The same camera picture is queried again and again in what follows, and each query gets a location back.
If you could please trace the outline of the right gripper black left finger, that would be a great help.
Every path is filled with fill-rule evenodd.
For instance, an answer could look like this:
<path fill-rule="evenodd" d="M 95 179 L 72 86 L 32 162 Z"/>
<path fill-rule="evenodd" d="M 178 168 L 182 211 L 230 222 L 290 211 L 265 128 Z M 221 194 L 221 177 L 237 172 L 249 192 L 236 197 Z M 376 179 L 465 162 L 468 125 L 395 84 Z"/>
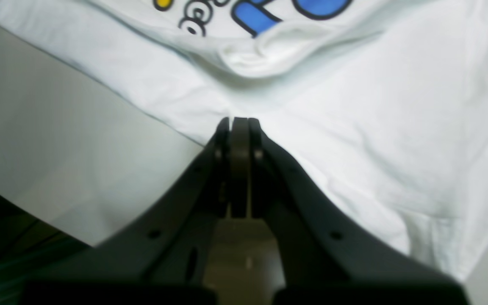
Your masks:
<path fill-rule="evenodd" d="M 144 214 L 100 245 L 27 282 L 22 305 L 216 305 L 202 284 L 213 232 L 227 214 L 229 119 Z"/>

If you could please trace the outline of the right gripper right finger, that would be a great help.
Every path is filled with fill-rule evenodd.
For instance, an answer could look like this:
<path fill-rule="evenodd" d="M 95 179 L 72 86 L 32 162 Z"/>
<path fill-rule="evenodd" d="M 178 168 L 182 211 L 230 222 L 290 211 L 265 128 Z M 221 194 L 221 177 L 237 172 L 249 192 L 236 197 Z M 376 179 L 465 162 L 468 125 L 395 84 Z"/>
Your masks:
<path fill-rule="evenodd" d="M 342 212 L 249 120 L 251 213 L 279 248 L 274 305 L 466 305 L 461 284 L 393 249 Z"/>

